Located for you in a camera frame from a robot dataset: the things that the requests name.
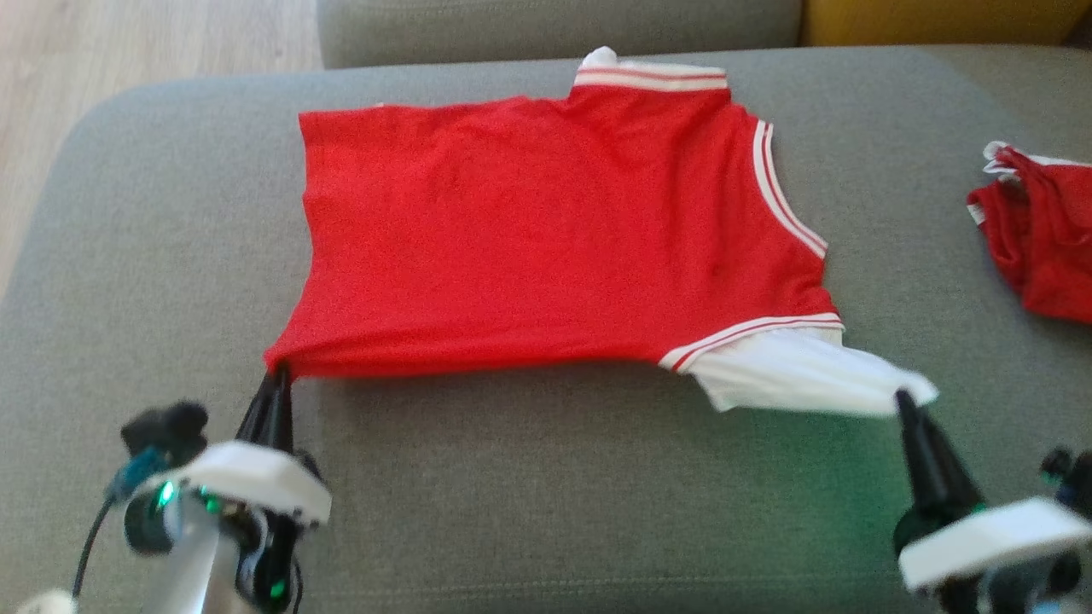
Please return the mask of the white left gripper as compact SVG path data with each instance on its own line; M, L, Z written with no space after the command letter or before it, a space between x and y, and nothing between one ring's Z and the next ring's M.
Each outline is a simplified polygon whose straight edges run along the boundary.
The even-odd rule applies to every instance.
M288 365L265 374L235 432L141 486L141 553L164 556L144 613L296 613L305 532L330 520L332 496L296 454ZM273 395L273 447L265 422Z

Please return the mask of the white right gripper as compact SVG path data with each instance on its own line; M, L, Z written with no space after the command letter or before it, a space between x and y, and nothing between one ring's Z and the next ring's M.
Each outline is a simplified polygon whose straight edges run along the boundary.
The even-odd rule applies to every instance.
M948 510L984 505L968 467L931 415L897 390L912 501L899 524L941 526ZM1060 501L1033 497L970 513L897 556L909 594L943 613L1088 613L1079 595L1089 521Z

